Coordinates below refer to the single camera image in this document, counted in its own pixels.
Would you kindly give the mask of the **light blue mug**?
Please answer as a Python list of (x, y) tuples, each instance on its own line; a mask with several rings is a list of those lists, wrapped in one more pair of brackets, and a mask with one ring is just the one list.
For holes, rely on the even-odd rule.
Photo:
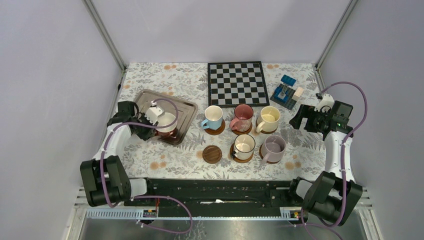
[(204, 111), (205, 119), (201, 122), (200, 126), (204, 130), (218, 130), (223, 121), (223, 110), (217, 105), (211, 105)]

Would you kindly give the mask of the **brown wooden coaster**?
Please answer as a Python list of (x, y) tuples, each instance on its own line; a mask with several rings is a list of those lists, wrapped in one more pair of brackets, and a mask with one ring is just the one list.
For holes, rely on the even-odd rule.
[(207, 128), (207, 129), (204, 129), (204, 131), (209, 135), (216, 136), (221, 134), (224, 131), (225, 127), (226, 127), (225, 121), (222, 120), (221, 125), (218, 129), (213, 130), (211, 128)]
[(283, 158), (284, 152), (273, 152), (268, 150), (264, 145), (259, 149), (259, 156), (261, 157), (262, 163), (277, 164)]
[(277, 129), (278, 129), (278, 126), (277, 126), (277, 128), (273, 129), (272, 131), (265, 131), (265, 130), (263, 130), (263, 129), (261, 128), (261, 131), (256, 131), (256, 132), (257, 132), (257, 133), (262, 133), (262, 134), (269, 135), (269, 134), (273, 134), (273, 133), (275, 133), (275, 132), (277, 131)]
[(249, 162), (254, 157), (254, 152), (252, 151), (251, 155), (247, 159), (240, 159), (240, 158), (236, 157), (235, 147), (234, 147), (234, 144), (232, 144), (231, 147), (230, 147), (230, 154), (229, 155), (235, 162), (244, 164), (244, 163)]
[(244, 134), (249, 134), (250, 132), (251, 132), (251, 130), (252, 130), (252, 125), (250, 126), (250, 128), (248, 129), (248, 130), (246, 130), (246, 131), (239, 131), (239, 130), (236, 130), (236, 129), (234, 129), (234, 130), (231, 130), (234, 134), (236, 134), (236, 135), (244, 135)]

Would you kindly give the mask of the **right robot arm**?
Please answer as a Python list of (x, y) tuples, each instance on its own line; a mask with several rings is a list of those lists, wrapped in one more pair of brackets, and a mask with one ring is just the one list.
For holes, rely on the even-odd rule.
[(321, 133), (326, 150), (325, 170), (314, 182), (301, 177), (293, 179), (287, 191), (287, 201), (293, 206), (321, 219), (327, 226), (342, 226), (363, 193), (355, 183), (350, 167), (350, 146), (353, 128), (348, 125), (353, 106), (335, 101), (333, 106), (316, 108), (301, 104), (289, 121), (299, 129), (306, 119), (304, 129)]

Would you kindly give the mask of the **dark walnut coaster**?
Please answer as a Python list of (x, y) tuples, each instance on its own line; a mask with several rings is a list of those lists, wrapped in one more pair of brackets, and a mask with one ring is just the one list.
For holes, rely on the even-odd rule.
[(222, 151), (216, 145), (209, 145), (202, 151), (202, 158), (208, 164), (216, 164), (222, 159)]

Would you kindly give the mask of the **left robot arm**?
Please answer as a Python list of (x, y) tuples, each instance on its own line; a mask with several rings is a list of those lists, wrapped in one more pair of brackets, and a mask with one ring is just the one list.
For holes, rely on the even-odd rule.
[(114, 205), (127, 201), (132, 195), (130, 179), (123, 167), (124, 149), (131, 136), (141, 140), (155, 136), (144, 113), (132, 101), (120, 101), (117, 113), (107, 122), (108, 133), (99, 151), (91, 160), (80, 164), (80, 174), (87, 202), (91, 207)]

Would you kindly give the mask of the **lavender ceramic mug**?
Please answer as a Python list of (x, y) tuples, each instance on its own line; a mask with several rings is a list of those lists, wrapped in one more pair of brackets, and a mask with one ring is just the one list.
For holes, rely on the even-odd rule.
[(281, 136), (271, 135), (264, 140), (261, 146), (265, 146), (269, 151), (274, 153), (284, 152), (285, 154), (287, 144)]

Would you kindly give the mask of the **cream yellow mug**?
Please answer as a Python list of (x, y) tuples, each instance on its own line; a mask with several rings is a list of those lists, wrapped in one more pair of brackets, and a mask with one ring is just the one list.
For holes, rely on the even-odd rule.
[(261, 129), (263, 129), (264, 131), (270, 132), (274, 130), (279, 126), (280, 118), (281, 113), (276, 107), (263, 107), (256, 120), (256, 125), (258, 125), (259, 129), (255, 131), (260, 132)]

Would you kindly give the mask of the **pink enamel mug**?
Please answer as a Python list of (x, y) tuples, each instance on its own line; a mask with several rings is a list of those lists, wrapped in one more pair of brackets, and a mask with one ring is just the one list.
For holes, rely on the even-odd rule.
[(254, 111), (251, 106), (239, 104), (234, 109), (234, 117), (229, 124), (230, 129), (240, 133), (248, 131), (252, 126), (253, 115)]

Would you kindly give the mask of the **white red bowl cup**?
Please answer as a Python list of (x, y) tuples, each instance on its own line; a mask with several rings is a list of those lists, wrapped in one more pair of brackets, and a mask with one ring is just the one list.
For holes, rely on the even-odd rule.
[(158, 119), (158, 128), (155, 129), (155, 135), (162, 138), (175, 138), (178, 132), (177, 118), (174, 114), (165, 112)]

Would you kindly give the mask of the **white black-rimmed enamel mug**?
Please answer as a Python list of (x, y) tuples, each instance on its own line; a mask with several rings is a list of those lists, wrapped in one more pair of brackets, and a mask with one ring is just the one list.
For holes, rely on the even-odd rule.
[(234, 140), (236, 157), (239, 159), (247, 159), (256, 147), (255, 139), (249, 134), (238, 135)]

